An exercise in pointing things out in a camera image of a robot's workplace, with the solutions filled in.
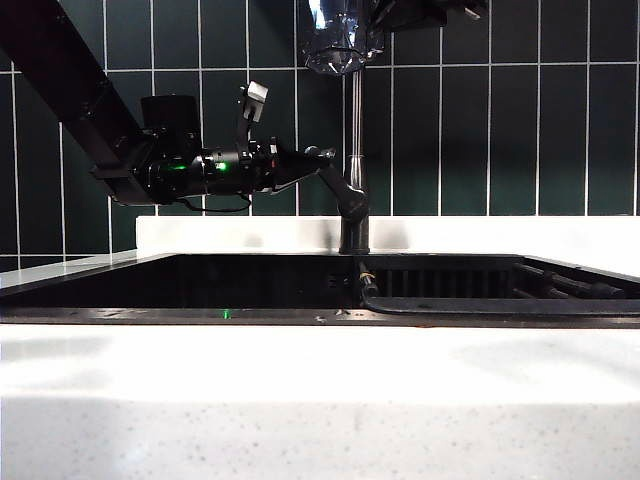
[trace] metal pipe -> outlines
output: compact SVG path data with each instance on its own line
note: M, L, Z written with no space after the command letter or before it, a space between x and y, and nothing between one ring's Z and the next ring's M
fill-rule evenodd
M368 191L363 155L363 83L364 69L352 75L351 155L348 157L344 178L351 188ZM369 253L369 216L358 222L342 219L340 253L364 255Z

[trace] backsplash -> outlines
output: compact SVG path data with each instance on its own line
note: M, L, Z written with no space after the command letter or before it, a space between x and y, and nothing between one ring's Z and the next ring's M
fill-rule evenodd
M293 0L61 3L138 120L140 97L193 95L205 145L231 144L251 78L270 88L256 138L334 146L342 163L350 82L302 66ZM443 30L389 36L366 74L372 214L635 215L637 19L637 0L493 0L478 22L452 14ZM0 139L0 271L135 248L135 218L156 209L111 204L1 54ZM335 203L311 178L255 195L249 214L333 215Z

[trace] countertop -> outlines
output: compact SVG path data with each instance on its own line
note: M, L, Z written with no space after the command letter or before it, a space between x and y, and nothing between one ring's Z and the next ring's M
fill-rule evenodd
M640 331L2 325L2 478L631 479Z

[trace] dark green tile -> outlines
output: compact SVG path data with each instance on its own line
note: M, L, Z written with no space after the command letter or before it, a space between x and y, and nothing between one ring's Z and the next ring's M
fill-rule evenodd
M252 67L294 64L294 0L249 0L249 45Z
M367 70L364 79L363 146L371 215L391 213L391 71ZM348 100L347 111L351 110ZM350 120L346 130L350 132Z
M440 63L440 29L423 28L395 34L396 65L437 65Z
M385 35L383 52L376 55L369 65L391 65L391 34Z
M591 0L591 60L635 61L637 0Z
M200 1L203 66L210 68L246 67L245 2Z
M286 148L295 147L295 95L294 73L290 71L252 71L251 79L269 88L262 119L253 132L253 138L267 141L278 137ZM295 215L295 186L277 195L257 193L253 196L254 215Z
M204 130L206 148L235 149L236 122L240 87L246 84L245 72L204 72L203 77ZM207 208L238 208L243 201L237 197L208 196ZM247 215L237 212L231 215Z
M300 150L335 148L334 166L342 172L342 80L303 71L298 79ZM313 176L300 183L301 215L336 215L335 197Z
M109 77L134 117L139 123L142 123L140 98L151 95L151 73L114 73ZM130 207L114 203L111 209L113 251L121 252L136 248L136 218L140 215L153 215L154 213L153 207Z
M591 67L589 215L633 213L636 67Z
M104 32L102 0L60 0L93 56L104 68Z
M491 215L536 211L537 67L493 69Z
M154 0L156 68L198 68L198 1Z
M11 59L4 53L4 50L0 48L0 72L11 71Z
M200 80L198 72L156 72L156 95L190 95L200 103ZM200 207L198 197L191 199L192 203ZM159 208L160 215L201 215L192 212L182 204L173 204Z
M587 0L542 2L542 61L586 60L587 11Z
M18 269L17 257L0 257L0 273L12 272Z
M109 213L104 187L89 171L91 159L63 132L65 239L68 253L108 253Z
M444 71L442 213L485 215L488 68Z
M16 253L16 190L11 76L0 76L0 253Z
M493 0L494 62L538 61L538 0Z
M394 213L437 214L439 71L397 70L394 91Z
M584 214L586 67L542 67L540 213Z
M142 125L140 99L151 95L151 72L117 72L109 74L109 78L138 124Z
M459 12L449 13L442 45L444 63L486 63L489 60L489 20L473 21Z
M62 257L25 257L20 258L22 268L41 267L43 265L51 265L53 263L62 262Z
M107 64L110 69L151 67L149 0L107 2Z
M58 121L22 75L16 77L20 246L62 252Z

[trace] black cable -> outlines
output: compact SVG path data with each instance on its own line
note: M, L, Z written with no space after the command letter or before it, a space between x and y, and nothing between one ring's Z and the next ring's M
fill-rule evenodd
M246 195L243 195L241 193L239 193L238 196L241 199L243 199L245 202L247 202L247 204L242 206L242 207L239 207L239 208L216 208L216 209L214 209L214 208L196 207L189 200L187 200L186 198L177 198L173 202L174 203L182 203L185 207L187 207L192 212L236 213L236 212L244 212L245 210L248 210L249 207L251 206L251 200L249 199L249 197L247 197Z

